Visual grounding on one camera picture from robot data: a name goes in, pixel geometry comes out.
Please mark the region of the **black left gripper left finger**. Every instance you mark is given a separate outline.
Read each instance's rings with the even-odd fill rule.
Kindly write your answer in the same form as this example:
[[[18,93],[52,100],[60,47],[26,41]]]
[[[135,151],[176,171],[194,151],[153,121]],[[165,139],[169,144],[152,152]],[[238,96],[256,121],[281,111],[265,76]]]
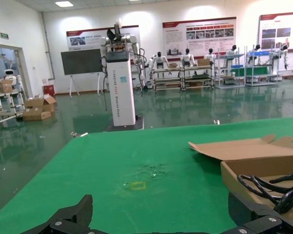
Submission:
[[[88,234],[93,215],[93,197],[85,195],[76,205],[57,210],[45,223],[26,234]]]

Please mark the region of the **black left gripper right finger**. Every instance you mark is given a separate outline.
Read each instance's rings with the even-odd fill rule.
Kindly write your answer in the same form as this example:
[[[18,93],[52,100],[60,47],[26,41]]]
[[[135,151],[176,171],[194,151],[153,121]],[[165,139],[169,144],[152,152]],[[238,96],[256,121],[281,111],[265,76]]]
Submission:
[[[229,193],[228,211],[236,227],[224,231],[225,234],[293,234],[293,221],[237,193]]]

